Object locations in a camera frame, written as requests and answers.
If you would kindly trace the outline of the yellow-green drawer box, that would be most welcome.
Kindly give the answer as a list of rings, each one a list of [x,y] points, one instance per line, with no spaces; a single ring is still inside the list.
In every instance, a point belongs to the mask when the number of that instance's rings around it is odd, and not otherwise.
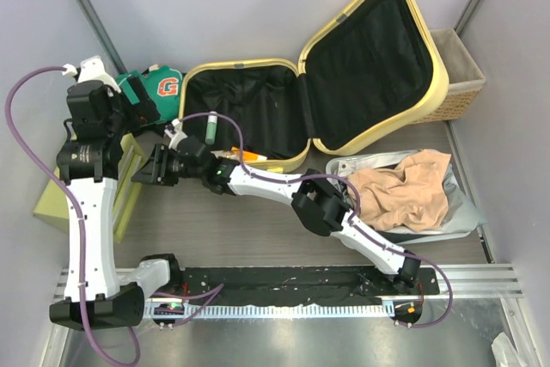
[[[131,181],[138,168],[144,165],[144,152],[131,134],[121,139],[123,155],[119,161],[119,181],[113,204],[113,241],[121,243],[138,201],[142,185]],[[68,206],[64,193],[49,180],[34,216],[61,232],[69,232]]]

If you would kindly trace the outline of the yellow hard-shell suitcase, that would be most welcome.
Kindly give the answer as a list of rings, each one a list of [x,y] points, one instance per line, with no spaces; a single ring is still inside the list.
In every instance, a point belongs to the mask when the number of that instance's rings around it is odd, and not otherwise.
[[[242,145],[267,157],[256,168],[292,171],[311,149],[354,155],[434,112],[449,76],[415,0],[352,0],[303,47],[296,62],[206,63],[183,80],[183,130],[214,150]]]

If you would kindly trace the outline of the beige sock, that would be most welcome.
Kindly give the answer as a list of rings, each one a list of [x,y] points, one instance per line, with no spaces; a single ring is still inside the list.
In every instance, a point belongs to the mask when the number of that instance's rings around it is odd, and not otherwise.
[[[348,190],[360,201],[360,218],[378,231],[405,226],[415,232],[440,227],[449,210],[443,178],[451,155],[421,150],[394,168],[361,168]]]

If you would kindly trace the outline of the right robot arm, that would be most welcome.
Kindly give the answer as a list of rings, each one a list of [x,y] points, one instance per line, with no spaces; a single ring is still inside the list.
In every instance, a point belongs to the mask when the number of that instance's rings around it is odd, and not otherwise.
[[[146,163],[131,180],[173,187],[181,179],[197,179],[215,194],[254,196],[291,207],[309,232],[338,239],[359,252],[388,278],[391,289],[406,294],[419,284],[420,258],[388,242],[358,218],[336,180],[316,170],[306,174],[278,174],[251,168],[243,162],[218,157],[196,138],[175,146],[156,144]]]

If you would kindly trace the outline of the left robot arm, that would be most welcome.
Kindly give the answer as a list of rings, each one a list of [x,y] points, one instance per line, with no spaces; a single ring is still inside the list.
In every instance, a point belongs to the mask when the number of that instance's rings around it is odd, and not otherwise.
[[[122,137],[159,117],[146,94],[131,104],[109,75],[81,74],[66,102],[73,128],[57,154],[55,183],[69,210],[70,264],[64,297],[49,308],[50,320],[82,331],[135,327],[147,298],[174,297],[183,285],[173,254],[142,259],[119,279],[113,254],[113,206]]]

